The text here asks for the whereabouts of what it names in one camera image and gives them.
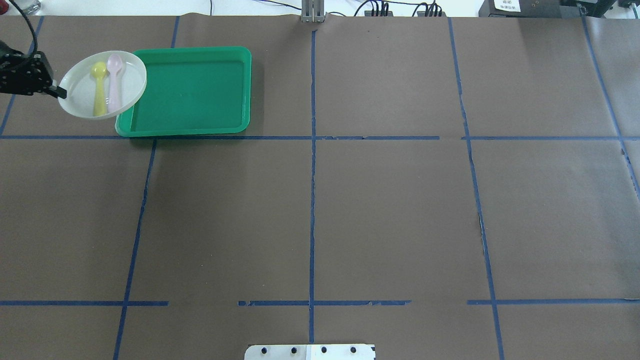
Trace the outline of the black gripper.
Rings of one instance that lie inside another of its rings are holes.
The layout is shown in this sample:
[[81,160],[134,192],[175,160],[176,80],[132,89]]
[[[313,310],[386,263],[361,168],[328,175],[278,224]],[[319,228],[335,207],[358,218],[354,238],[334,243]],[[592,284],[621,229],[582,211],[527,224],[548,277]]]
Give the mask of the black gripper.
[[47,94],[66,100],[67,90],[54,85],[53,72],[46,55],[36,51],[27,56],[19,51],[1,51],[0,92],[32,96]]

